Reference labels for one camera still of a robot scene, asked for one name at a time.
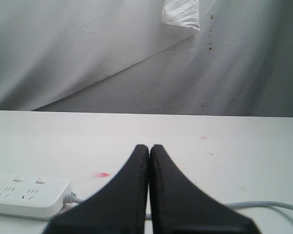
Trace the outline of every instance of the power strip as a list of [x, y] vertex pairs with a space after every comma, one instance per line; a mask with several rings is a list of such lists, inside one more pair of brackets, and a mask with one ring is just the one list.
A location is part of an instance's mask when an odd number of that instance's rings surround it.
[[0, 174], [0, 215], [48, 220], [72, 193], [67, 178]]

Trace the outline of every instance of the white backdrop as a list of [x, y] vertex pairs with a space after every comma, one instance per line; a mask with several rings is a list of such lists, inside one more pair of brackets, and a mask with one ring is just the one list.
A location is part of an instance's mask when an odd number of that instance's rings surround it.
[[0, 1], [0, 109], [293, 116], [293, 0], [200, 0], [198, 34], [163, 4]]

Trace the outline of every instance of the electrical outlet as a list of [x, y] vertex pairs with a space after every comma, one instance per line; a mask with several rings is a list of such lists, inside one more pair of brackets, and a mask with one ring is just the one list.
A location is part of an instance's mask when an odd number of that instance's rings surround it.
[[71, 192], [67, 178], [0, 174], [0, 215], [50, 219]]

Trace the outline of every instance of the white table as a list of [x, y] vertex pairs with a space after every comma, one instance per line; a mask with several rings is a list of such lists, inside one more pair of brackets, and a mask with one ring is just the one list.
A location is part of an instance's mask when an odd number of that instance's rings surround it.
[[[0, 172], [68, 177], [81, 199], [108, 183], [138, 143], [163, 144], [187, 177], [220, 202], [293, 204], [293, 118], [0, 111]], [[275, 211], [241, 212], [263, 234], [293, 234]], [[39, 234], [46, 224], [0, 216], [0, 234]]]

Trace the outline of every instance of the red stain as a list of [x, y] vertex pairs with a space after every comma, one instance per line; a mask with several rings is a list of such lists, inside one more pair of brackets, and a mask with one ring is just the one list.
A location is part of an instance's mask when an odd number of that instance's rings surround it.
[[94, 178], [103, 178], [103, 177], [108, 177], [109, 173], [96, 173], [95, 175], [93, 175]]

